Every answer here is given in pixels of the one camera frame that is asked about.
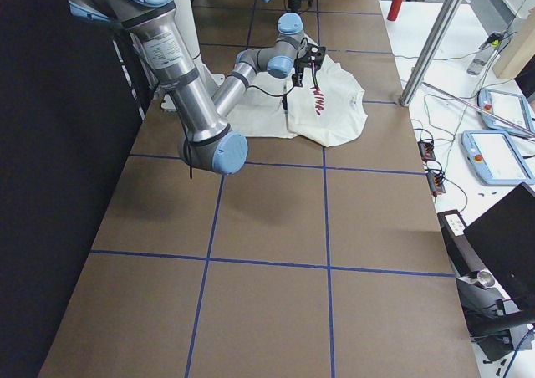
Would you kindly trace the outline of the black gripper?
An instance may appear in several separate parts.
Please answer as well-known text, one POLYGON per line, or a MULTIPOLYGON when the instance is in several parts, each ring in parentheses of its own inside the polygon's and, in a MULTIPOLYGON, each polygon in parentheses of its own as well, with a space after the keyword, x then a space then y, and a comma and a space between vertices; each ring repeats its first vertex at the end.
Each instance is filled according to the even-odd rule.
POLYGON ((292 75, 294 87, 303 87, 303 70, 310 68, 313 87, 319 89, 316 71, 321 69, 325 54, 326 48, 315 44, 306 44, 298 51, 297 58, 294 60, 294 69, 296 71, 292 75))

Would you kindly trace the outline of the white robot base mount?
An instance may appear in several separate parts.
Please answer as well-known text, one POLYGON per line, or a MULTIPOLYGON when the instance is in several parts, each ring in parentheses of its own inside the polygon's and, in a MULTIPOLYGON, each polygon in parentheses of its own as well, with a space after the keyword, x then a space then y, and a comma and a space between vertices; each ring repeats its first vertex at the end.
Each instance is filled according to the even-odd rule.
MULTIPOLYGON (((209 97, 212 97, 221 87, 225 80, 224 74, 212 73, 209 68, 202 63, 198 67, 200 79, 205 85, 209 97)), ((183 100, 179 97, 180 91, 178 89, 166 92, 163 100, 160 103, 160 108, 164 111, 176 112, 183 107, 183 100)))

